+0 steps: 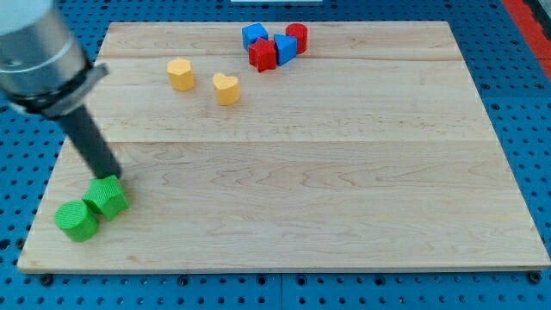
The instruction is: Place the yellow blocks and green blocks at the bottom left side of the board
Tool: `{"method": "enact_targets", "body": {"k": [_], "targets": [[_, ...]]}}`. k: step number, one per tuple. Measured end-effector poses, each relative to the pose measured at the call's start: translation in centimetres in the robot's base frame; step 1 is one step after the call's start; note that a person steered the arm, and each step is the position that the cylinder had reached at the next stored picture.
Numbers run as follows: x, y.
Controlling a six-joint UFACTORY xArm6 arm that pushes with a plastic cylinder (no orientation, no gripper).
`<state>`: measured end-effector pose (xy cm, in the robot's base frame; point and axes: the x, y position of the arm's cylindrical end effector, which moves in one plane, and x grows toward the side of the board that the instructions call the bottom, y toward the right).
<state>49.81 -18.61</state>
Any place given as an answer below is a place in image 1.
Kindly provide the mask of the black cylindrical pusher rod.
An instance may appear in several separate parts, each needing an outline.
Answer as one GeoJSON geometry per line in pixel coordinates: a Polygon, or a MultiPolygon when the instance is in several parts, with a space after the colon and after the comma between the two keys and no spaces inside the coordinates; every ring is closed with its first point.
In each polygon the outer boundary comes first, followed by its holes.
{"type": "Polygon", "coordinates": [[[96,178],[120,177],[122,168],[85,106],[57,119],[96,178]]]}

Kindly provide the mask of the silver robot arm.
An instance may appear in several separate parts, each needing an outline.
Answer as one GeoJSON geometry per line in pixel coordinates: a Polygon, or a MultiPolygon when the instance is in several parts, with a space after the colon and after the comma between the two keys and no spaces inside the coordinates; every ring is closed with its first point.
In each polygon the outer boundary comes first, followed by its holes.
{"type": "Polygon", "coordinates": [[[2,0],[1,94],[23,113],[56,121],[101,179],[122,169],[84,98],[107,75],[107,65],[87,58],[55,2],[2,0]]]}

